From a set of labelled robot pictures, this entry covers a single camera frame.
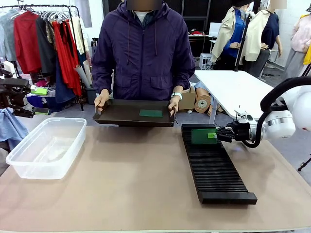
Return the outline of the person's left hand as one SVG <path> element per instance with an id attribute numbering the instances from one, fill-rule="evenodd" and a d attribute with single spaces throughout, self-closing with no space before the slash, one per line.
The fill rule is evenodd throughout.
<path id="1" fill-rule="evenodd" d="M 170 100 L 170 104 L 168 106 L 170 116 L 175 116 L 175 114 L 178 112 L 178 105 L 179 105 L 180 97 L 179 96 L 173 96 Z"/>

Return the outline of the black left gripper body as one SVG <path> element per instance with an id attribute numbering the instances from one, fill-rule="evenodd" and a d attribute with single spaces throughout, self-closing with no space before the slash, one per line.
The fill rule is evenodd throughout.
<path id="1" fill-rule="evenodd" d="M 26 79 L 7 78 L 0 80 L 0 108 L 23 108 L 27 105 L 27 94 L 31 85 Z"/>

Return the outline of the person's right hand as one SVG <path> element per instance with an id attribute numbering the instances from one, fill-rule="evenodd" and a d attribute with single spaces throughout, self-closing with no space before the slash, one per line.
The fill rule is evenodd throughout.
<path id="1" fill-rule="evenodd" d="M 102 111 L 104 110 L 104 105 L 108 100 L 109 100 L 109 91 L 107 89 L 103 89 L 94 100 L 95 111 L 97 114 L 100 115 L 102 113 Z"/>

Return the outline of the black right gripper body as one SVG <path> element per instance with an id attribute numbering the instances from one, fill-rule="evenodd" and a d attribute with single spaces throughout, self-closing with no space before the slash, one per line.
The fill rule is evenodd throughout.
<path id="1" fill-rule="evenodd" d="M 236 141 L 247 141 L 251 137 L 249 122 L 239 122 L 237 120 L 231 122 L 231 129 Z"/>

